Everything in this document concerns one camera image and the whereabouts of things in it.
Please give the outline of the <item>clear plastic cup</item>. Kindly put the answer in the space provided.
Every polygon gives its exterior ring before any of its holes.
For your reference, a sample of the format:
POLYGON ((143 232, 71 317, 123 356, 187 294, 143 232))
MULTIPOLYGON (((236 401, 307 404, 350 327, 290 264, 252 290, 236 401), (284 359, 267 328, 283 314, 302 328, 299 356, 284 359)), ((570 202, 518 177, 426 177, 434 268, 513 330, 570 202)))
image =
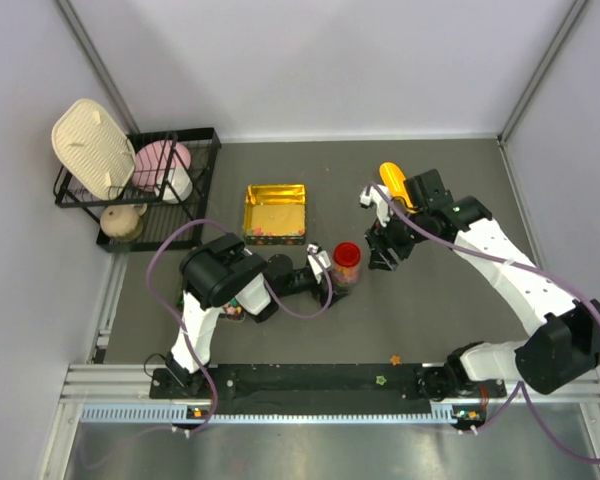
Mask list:
POLYGON ((360 277, 360 265, 345 267, 336 264, 330 271, 334 289, 338 294, 349 293, 358 283, 360 277))

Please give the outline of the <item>red round lid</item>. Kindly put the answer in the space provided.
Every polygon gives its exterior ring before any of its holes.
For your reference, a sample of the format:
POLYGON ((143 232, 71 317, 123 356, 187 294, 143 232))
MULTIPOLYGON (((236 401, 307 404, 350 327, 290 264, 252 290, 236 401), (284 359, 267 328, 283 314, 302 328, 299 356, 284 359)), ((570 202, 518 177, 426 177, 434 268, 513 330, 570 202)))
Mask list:
POLYGON ((361 261, 361 250, 353 242, 341 242, 333 251, 334 263, 343 268, 354 268, 361 261))

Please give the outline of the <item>orange plastic scoop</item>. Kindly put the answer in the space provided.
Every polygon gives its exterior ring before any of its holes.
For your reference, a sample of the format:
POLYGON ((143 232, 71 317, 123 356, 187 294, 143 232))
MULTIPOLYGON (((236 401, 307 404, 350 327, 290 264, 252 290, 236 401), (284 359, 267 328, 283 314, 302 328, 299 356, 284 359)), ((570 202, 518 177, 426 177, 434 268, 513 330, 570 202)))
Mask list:
POLYGON ((401 168, 392 162, 384 162, 379 167, 382 182, 388 188, 393 199, 396 199, 409 213, 417 213, 418 208, 413 204, 406 187, 406 176, 401 168))

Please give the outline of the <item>green tin translucent star candies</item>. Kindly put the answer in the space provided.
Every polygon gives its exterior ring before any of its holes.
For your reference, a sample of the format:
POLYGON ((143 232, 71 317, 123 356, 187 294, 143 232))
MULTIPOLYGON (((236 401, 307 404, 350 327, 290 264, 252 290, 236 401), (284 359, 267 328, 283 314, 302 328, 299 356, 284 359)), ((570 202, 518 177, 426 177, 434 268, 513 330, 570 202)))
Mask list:
POLYGON ((248 245, 303 245, 307 191, 303 184, 247 186, 243 239, 248 245))

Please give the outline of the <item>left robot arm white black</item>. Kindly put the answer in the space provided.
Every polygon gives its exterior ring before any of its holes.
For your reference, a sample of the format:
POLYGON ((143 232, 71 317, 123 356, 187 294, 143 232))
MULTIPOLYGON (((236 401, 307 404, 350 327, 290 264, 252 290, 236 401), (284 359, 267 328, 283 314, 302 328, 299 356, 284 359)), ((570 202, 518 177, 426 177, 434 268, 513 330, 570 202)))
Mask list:
POLYGON ((322 310, 337 300, 328 253, 307 247, 303 267, 287 255, 269 259, 249 251, 234 234, 225 234, 187 254, 180 264, 184 280, 180 329, 165 366, 177 387, 194 392, 201 368, 210 360, 211 340, 224 307, 235 300, 258 322, 281 308, 281 299, 308 293, 322 310))

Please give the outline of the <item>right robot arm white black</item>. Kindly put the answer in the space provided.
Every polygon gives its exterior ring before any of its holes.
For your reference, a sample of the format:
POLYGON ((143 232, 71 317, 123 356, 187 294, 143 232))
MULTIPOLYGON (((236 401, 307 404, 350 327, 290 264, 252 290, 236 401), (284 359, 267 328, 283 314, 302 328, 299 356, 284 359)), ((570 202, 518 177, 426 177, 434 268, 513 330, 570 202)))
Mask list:
POLYGON ((473 196, 454 199, 435 169, 406 178, 390 162, 382 182, 360 193, 376 210, 366 231, 372 270, 395 270, 426 240, 468 262, 501 296, 527 338, 477 341, 450 353, 442 368, 444 392, 470 391, 486 381, 523 381, 551 394, 600 365, 600 303, 583 300, 541 272, 473 196))

